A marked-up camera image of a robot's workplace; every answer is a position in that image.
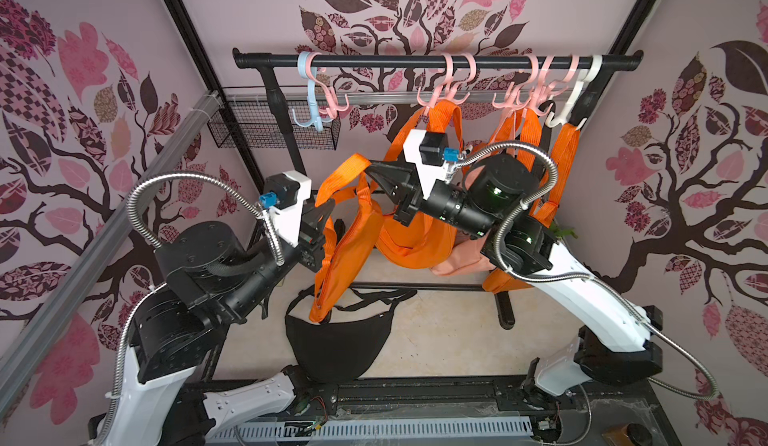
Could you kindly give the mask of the peach pink bag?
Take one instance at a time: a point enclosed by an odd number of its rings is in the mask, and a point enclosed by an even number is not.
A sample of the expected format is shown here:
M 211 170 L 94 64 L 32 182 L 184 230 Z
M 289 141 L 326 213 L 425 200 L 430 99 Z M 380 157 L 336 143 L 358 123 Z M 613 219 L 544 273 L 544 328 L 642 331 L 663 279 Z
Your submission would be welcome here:
M 459 233 L 448 258 L 431 267 L 431 273 L 438 277 L 451 277 L 492 271 L 493 264 L 482 254 L 485 243 L 485 237 L 471 239 Z

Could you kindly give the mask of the orange backpack with straps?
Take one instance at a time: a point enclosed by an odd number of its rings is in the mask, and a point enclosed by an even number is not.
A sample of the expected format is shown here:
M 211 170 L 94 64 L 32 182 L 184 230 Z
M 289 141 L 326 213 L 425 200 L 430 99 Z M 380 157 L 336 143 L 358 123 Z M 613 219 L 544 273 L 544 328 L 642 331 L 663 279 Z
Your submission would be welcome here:
M 427 132 L 446 133 L 450 126 L 464 147 L 462 115 L 458 105 L 440 101 L 428 112 Z M 408 269 L 429 269 L 445 261 L 456 239 L 455 227 L 417 213 L 409 226 L 403 226 L 391 215 L 384 217 L 375 247 L 393 264 Z

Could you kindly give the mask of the bright orange sling bag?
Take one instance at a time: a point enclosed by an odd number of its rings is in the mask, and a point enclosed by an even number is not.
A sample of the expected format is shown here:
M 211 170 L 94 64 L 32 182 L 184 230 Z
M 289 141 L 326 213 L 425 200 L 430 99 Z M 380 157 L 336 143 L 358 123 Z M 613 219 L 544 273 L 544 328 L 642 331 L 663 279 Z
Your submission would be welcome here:
M 565 124 L 562 127 L 555 142 L 551 160 L 545 163 L 548 173 L 544 186 L 540 191 L 535 191 L 529 197 L 525 197 L 501 222 L 499 230 L 493 238 L 489 239 L 488 243 L 493 244 L 493 252 L 496 259 L 502 259 L 501 247 L 503 246 L 503 241 L 518 217 L 525 216 L 529 218 L 528 210 L 530 206 L 534 205 L 543 196 L 546 196 L 547 200 L 538 209 L 534 208 L 532 219 L 536 221 L 537 225 L 542 227 L 552 225 L 560 207 L 567 180 L 575 160 L 580 135 L 580 130 L 571 124 Z M 483 289 L 487 292 L 498 294 L 532 287 L 529 280 L 526 280 L 525 274 L 515 273 L 510 276 L 511 272 L 509 264 L 502 262 L 497 271 L 491 273 L 484 281 Z

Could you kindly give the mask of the dark orange strapped bag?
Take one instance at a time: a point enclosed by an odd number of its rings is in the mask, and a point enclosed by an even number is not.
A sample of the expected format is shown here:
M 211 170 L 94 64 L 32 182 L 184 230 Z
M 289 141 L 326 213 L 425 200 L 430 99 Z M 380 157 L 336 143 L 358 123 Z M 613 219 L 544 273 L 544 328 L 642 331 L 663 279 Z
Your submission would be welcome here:
M 539 117 L 531 109 L 518 110 L 496 128 L 487 142 L 479 143 L 473 148 L 473 151 L 476 152 L 489 144 L 508 140 L 520 140 L 538 147 L 541 138 L 542 127 Z

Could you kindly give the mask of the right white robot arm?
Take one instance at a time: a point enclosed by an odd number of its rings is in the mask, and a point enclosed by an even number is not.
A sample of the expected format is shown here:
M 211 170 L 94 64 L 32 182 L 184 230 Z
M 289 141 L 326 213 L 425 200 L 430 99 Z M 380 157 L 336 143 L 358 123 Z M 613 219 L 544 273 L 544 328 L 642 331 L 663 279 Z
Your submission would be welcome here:
M 661 312 L 622 304 L 538 220 L 517 218 L 502 240 L 500 256 L 495 256 L 492 240 L 503 216 L 538 188 L 534 175 L 518 160 L 509 155 L 480 160 L 479 174 L 466 190 L 437 180 L 424 194 L 418 176 L 423 170 L 403 161 L 374 161 L 364 173 L 393 201 L 396 221 L 406 224 L 423 213 L 439 225 L 484 240 L 483 256 L 493 263 L 504 261 L 519 275 L 542 274 L 536 288 L 583 324 L 567 346 L 532 361 L 522 386 L 528 403 L 543 406 L 589 381 L 627 386 L 662 371 L 663 353 L 649 330 L 660 325 Z

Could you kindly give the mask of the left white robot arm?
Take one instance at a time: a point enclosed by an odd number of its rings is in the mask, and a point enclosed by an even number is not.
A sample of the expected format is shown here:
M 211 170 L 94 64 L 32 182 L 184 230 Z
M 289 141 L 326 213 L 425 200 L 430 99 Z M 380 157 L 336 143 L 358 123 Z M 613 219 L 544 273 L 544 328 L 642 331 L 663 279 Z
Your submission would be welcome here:
M 223 345 L 297 265 L 318 271 L 328 201 L 300 217 L 299 241 L 284 243 L 284 264 L 267 240 L 243 248 L 233 230 L 216 221 L 195 225 L 160 247 L 163 286 L 145 296 L 126 322 L 119 391 L 102 416 L 89 422 L 93 445 L 203 445 L 217 433 L 291 406 L 307 382 L 296 366 L 266 380 L 206 391 L 188 378 L 209 352 Z

